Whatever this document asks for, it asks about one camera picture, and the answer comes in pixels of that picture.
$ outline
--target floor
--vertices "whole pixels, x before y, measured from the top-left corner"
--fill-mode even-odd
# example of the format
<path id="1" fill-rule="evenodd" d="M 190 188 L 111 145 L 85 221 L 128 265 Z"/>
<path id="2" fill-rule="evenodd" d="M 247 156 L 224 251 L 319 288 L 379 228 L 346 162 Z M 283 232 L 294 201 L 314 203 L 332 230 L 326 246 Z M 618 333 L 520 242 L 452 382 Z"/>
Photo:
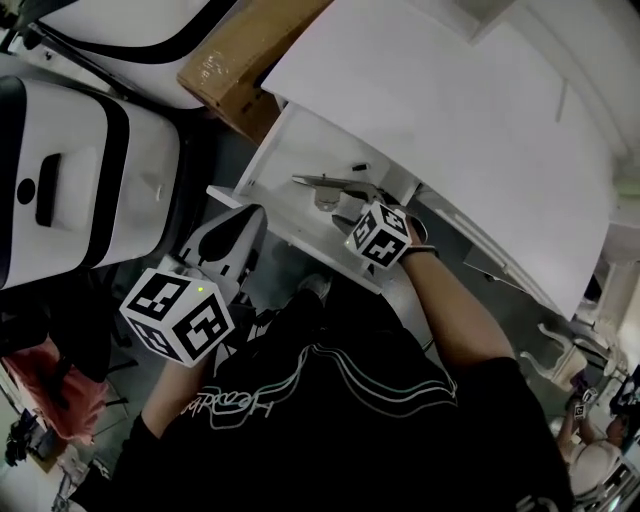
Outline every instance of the floor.
<path id="1" fill-rule="evenodd" d="M 233 187 L 254 152 L 255 147 L 252 143 L 231 130 L 219 129 L 215 144 L 212 144 L 213 183 Z M 552 320 L 554 314 L 538 305 L 525 293 L 505 283 L 489 282 L 482 273 L 464 265 L 463 260 L 472 247 L 471 243 L 420 203 L 410 206 L 427 226 L 430 242 L 438 247 L 442 261 L 495 316 L 511 340 L 516 353 L 527 350 L 542 364 L 551 365 L 558 357 L 559 349 L 541 335 L 536 326 L 541 321 Z M 224 206 L 209 198 L 204 220 L 214 218 L 224 209 Z M 126 294 L 142 271 L 156 264 L 156 260 L 148 258 L 123 264 L 117 280 L 120 292 Z M 301 279 L 313 272 L 331 273 L 322 264 L 269 234 L 256 271 L 247 282 L 246 291 L 258 311 L 277 308 L 286 303 Z M 398 289 L 385 289 L 385 296 L 418 341 L 422 345 L 427 344 L 431 336 L 417 304 L 417 297 L 399 292 Z M 120 327 L 121 332 L 128 331 L 124 322 Z M 126 350 L 114 349 L 112 363 L 117 364 L 135 358 L 139 366 L 122 370 L 109 377 L 113 397 L 126 396 L 129 403 L 126 406 L 118 405 L 107 409 L 96 428 L 98 434 L 95 444 L 82 448 L 83 458 L 95 456 L 110 468 L 114 467 L 122 442 L 127 438 L 132 422 L 142 409 L 163 366 L 160 357 L 144 349 L 137 339 L 132 339 L 133 347 Z M 427 356 L 438 362 L 434 348 L 428 351 Z M 540 400 L 548 420 L 563 415 L 567 394 L 535 374 L 527 361 L 522 361 L 521 364 L 522 371 Z"/>

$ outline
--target open drawer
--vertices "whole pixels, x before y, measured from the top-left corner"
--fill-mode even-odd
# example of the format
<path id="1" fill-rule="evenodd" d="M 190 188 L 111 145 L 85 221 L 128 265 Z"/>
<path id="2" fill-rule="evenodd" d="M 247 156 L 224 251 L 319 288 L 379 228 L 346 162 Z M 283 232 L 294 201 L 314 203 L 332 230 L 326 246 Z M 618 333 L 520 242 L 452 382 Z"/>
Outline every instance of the open drawer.
<path id="1" fill-rule="evenodd" d="M 369 169 L 354 172 L 354 164 Z M 376 270 L 344 246 L 346 236 L 331 213 L 314 203 L 315 189 L 291 180 L 294 174 L 373 183 L 406 205 L 419 182 L 380 152 L 321 117 L 289 104 L 247 167 L 235 190 L 209 187 L 207 193 L 229 207 L 262 205 L 269 231 L 365 288 L 380 293 L 392 274 Z"/>
<path id="2" fill-rule="evenodd" d="M 458 211 L 455 206 L 443 199 L 426 185 L 422 185 L 416 193 L 416 199 L 451 224 L 456 230 L 469 239 L 490 260 L 511 278 L 518 288 L 526 291 L 538 303 L 560 314 L 553 301 L 546 293 L 510 258 L 490 237 L 488 237 L 469 218 Z"/>

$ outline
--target brown cardboard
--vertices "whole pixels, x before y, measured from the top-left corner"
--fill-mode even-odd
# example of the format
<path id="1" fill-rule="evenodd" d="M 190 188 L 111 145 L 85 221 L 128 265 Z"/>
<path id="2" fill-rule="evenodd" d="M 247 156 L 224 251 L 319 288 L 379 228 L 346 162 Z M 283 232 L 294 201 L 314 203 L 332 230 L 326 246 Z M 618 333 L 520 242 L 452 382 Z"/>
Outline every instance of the brown cardboard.
<path id="1" fill-rule="evenodd" d="M 253 0 L 196 51 L 178 82 L 256 144 L 280 111 L 260 85 L 332 0 Z"/>

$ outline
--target white appliance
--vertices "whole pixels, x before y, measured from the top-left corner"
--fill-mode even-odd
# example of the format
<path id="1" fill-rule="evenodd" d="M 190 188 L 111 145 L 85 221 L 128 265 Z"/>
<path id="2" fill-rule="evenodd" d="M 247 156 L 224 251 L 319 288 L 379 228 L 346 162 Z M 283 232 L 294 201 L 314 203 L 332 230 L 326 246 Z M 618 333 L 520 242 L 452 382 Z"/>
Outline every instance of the white appliance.
<path id="1" fill-rule="evenodd" d="M 248 0 L 77 0 L 40 18 L 58 42 L 157 103 L 202 104 L 176 81 L 191 54 Z"/>
<path id="2" fill-rule="evenodd" d="M 0 78 L 0 288 L 137 258 L 169 220 L 180 139 L 89 90 Z"/>

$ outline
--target person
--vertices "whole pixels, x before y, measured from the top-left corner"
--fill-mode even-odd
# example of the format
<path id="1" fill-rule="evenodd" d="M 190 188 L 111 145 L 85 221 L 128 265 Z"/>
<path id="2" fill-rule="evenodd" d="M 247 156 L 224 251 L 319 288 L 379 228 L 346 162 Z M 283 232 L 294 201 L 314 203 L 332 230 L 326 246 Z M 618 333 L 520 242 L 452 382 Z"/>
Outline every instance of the person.
<path id="1" fill-rule="evenodd" d="M 579 497 L 597 490 L 615 469 L 629 432 L 629 417 L 617 415 L 607 425 L 605 436 L 599 436 L 587 418 L 574 418 L 577 402 L 576 398 L 569 401 L 556 442 L 568 467 L 572 492 Z M 571 441 L 576 426 L 582 440 L 577 446 Z"/>
<path id="2" fill-rule="evenodd" d="M 446 371 L 382 296 L 339 277 L 324 303 L 301 290 L 215 377 L 166 364 L 118 461 L 117 509 L 570 510 L 496 320 L 434 254 L 401 265 Z"/>

